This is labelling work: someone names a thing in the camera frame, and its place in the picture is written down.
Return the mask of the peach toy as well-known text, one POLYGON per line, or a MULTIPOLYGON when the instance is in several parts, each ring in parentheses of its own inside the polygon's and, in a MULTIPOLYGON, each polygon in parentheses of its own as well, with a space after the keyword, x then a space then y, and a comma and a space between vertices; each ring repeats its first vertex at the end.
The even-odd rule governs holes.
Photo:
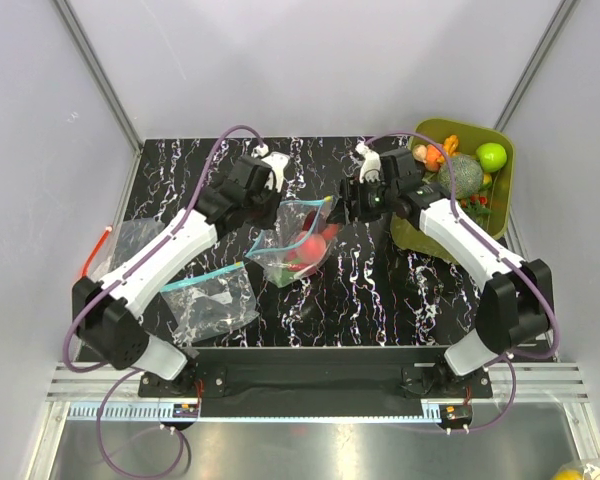
POLYGON ((339 233, 340 226, 338 224, 327 224, 320 232, 320 235, 326 242, 332 241, 339 233))
POLYGON ((327 243, 322 235, 310 234, 296 248, 297 257, 304 263, 313 264, 322 260, 326 254, 327 243))

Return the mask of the dark red plum toy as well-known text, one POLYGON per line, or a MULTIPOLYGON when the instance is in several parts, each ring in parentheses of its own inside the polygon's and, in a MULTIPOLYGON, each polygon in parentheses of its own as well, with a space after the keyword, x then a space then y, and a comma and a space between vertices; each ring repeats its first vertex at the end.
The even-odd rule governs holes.
POLYGON ((310 232, 315 230, 320 224, 320 215, 317 210, 310 211, 305 217, 302 230, 310 232))

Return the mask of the clear bag teal zipper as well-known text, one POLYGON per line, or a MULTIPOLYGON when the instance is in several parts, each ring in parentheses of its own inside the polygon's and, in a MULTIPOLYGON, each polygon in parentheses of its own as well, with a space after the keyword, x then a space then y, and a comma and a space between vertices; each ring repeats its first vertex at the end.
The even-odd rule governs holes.
MULTIPOLYGON (((334 198, 327 196, 319 200, 284 200, 277 211, 277 221, 271 230, 263 230, 246 254, 246 258, 259 265, 265 279, 278 288, 286 287, 296 281, 281 281, 276 278, 277 267, 282 263, 288 251, 295 250, 310 234, 320 234, 327 225, 326 218, 334 204, 334 198), (310 211, 317 210, 320 215, 319 226, 310 232, 302 230, 305 217, 310 211)), ((317 264, 324 263, 334 239, 327 243, 326 254, 317 264)))

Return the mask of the red dragon fruit toy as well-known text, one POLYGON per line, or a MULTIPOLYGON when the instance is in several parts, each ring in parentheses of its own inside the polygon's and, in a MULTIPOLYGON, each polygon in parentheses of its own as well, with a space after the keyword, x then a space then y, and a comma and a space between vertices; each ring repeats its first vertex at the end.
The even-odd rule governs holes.
POLYGON ((295 250, 288 251, 277 267, 276 278, 281 281, 295 281, 311 276, 318 270, 317 263, 307 263, 300 259, 295 250))

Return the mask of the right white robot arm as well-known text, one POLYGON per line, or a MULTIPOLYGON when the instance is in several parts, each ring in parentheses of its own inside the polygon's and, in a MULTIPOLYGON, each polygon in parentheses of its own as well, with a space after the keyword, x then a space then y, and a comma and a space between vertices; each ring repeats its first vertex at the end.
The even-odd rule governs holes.
POLYGON ((543 261, 526 261, 503 247, 447 188, 425 182, 409 150, 379 154, 360 142, 356 152, 362 165, 341 181, 329 222, 368 223, 393 213, 440 244, 480 290, 473 329, 446 349, 433 374, 440 393, 456 396, 475 371, 551 329, 551 271, 543 261))

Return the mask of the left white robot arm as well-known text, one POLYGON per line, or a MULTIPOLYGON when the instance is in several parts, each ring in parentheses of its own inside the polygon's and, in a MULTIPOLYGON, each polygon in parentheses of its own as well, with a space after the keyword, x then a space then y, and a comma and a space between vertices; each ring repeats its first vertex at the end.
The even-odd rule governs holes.
POLYGON ((72 288, 68 335, 104 365, 150 372, 173 395, 188 394, 196 382, 194 360, 149 333, 140 318, 180 270, 225 235, 245 224, 275 225, 288 163, 288 155, 279 152, 239 157, 228 174, 198 189, 188 207, 133 257, 99 280, 79 279, 72 288))

